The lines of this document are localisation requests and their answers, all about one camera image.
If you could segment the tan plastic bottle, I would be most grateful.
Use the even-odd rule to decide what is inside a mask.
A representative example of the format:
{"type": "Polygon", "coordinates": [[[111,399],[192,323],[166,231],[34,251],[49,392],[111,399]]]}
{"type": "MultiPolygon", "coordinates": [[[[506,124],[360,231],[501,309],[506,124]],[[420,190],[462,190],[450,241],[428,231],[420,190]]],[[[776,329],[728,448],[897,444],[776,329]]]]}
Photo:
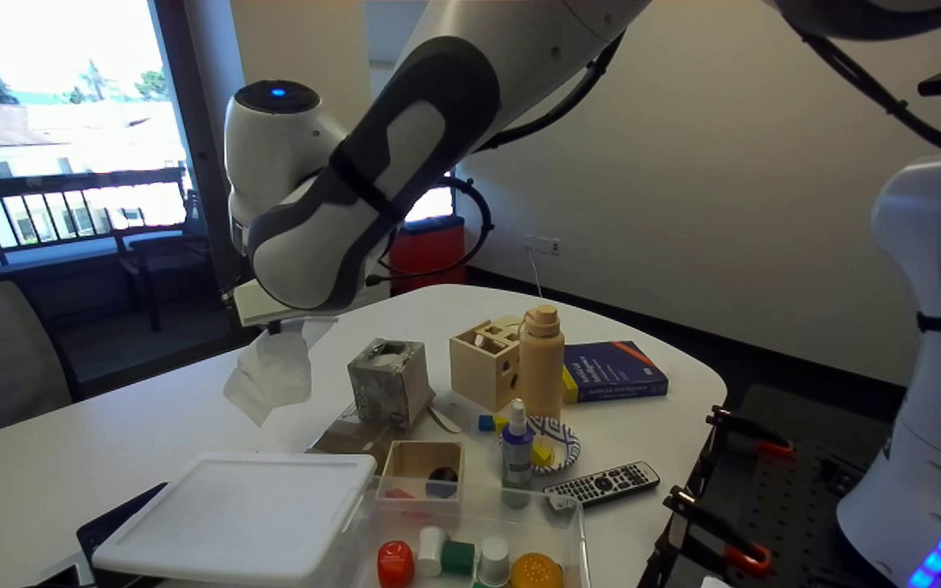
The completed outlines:
{"type": "Polygon", "coordinates": [[[518,399],[537,419],[556,419],[560,411],[560,364],[565,335],[558,309],[550,302],[528,307],[518,329],[518,399]]]}

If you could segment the white bin lid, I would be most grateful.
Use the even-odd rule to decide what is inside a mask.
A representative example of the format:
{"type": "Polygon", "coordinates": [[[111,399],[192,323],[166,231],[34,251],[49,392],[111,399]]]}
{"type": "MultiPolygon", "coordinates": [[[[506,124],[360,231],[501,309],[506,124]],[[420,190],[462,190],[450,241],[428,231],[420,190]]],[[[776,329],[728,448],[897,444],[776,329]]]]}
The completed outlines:
{"type": "Polygon", "coordinates": [[[372,472],[368,455],[204,455],[128,515],[92,563],[171,581],[302,588],[372,472]]]}

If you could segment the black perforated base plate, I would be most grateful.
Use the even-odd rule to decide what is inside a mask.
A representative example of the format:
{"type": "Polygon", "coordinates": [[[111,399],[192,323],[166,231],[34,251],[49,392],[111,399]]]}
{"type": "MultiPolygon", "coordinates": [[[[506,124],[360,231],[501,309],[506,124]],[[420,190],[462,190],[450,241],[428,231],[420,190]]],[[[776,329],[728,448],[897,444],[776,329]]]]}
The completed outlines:
{"type": "Polygon", "coordinates": [[[752,384],[734,405],[796,444],[791,459],[757,455],[747,436],[709,427],[686,490],[742,536],[770,549],[765,578],[716,573],[677,554],[660,531],[638,588],[892,588],[840,531],[835,503],[859,482],[888,436],[888,419],[822,399],[752,384]]]}

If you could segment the black remote control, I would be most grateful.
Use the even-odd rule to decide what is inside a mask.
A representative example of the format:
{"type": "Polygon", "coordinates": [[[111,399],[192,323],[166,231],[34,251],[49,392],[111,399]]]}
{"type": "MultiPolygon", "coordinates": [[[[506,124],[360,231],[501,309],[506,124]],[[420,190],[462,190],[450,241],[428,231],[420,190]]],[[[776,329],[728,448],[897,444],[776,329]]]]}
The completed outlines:
{"type": "Polygon", "coordinates": [[[608,466],[599,472],[556,482],[544,490],[544,503],[556,512],[565,512],[572,506],[587,510],[587,506],[615,503],[625,496],[651,493],[655,482],[660,482],[660,472],[647,459],[631,459],[620,466],[608,466]]]}

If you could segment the red bin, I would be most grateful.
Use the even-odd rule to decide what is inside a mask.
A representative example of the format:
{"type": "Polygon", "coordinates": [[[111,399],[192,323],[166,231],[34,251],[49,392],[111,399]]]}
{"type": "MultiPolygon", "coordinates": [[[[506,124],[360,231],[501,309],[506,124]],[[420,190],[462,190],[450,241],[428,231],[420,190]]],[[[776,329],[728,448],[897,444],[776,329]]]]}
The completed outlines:
{"type": "Polygon", "coordinates": [[[468,277],[461,258],[462,258],[461,214],[406,223],[387,251],[393,288],[416,289],[425,283],[457,283],[468,277]]]}

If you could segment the orange ball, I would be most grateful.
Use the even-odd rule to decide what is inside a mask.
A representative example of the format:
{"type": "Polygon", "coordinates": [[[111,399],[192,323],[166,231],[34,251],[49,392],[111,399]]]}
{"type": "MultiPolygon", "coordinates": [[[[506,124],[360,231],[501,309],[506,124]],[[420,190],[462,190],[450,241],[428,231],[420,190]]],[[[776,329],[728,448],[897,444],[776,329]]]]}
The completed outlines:
{"type": "Polygon", "coordinates": [[[508,588],[565,588],[565,571],[544,552],[525,552],[508,564],[508,588]]]}

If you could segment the wooden shape sorter cube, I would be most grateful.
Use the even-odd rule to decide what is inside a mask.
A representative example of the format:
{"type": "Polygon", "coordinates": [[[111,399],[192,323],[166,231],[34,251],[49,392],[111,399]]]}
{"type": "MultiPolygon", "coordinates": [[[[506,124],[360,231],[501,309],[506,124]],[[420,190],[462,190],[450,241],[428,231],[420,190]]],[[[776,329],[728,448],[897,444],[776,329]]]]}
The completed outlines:
{"type": "Polygon", "coordinates": [[[450,387],[484,408],[503,408],[515,392],[518,323],[484,320],[447,341],[450,387]]]}

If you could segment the small wooden open box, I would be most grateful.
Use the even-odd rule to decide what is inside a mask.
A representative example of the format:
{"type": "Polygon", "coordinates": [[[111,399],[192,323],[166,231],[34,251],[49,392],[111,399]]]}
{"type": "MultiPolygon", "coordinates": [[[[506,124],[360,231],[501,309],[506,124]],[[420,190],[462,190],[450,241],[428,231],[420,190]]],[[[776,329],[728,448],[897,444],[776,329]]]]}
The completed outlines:
{"type": "Polygon", "coordinates": [[[455,499],[461,493],[457,439],[395,439],[377,472],[387,499],[455,499]]]}

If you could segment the blue hardcover book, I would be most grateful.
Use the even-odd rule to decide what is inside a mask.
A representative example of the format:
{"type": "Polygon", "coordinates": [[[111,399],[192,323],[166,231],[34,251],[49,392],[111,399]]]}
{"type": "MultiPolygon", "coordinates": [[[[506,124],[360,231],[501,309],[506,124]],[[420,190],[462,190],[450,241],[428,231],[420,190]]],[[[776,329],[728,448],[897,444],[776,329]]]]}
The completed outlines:
{"type": "Polygon", "coordinates": [[[669,378],[632,340],[608,340],[572,341],[560,384],[568,402],[620,402],[662,394],[669,378]]]}

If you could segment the clear plastic bin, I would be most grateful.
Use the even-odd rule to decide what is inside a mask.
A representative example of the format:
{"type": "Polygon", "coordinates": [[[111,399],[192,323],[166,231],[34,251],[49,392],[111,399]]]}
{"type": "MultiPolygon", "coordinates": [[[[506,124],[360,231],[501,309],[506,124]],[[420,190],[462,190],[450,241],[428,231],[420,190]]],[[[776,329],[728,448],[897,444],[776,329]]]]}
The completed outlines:
{"type": "Polygon", "coordinates": [[[455,499],[387,499],[372,490],[318,588],[377,588],[376,552],[400,540],[416,552],[409,588],[508,588],[508,564],[544,552],[565,588],[591,588],[582,506],[556,512],[544,493],[462,486],[455,499]]]}

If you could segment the red ball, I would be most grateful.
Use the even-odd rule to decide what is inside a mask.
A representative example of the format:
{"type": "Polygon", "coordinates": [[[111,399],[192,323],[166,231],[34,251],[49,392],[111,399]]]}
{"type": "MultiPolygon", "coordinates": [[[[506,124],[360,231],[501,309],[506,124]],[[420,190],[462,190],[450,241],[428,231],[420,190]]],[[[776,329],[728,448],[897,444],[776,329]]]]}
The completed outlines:
{"type": "Polygon", "coordinates": [[[416,581],[416,552],[409,541],[393,540],[376,552],[377,588],[409,588],[416,581]]]}

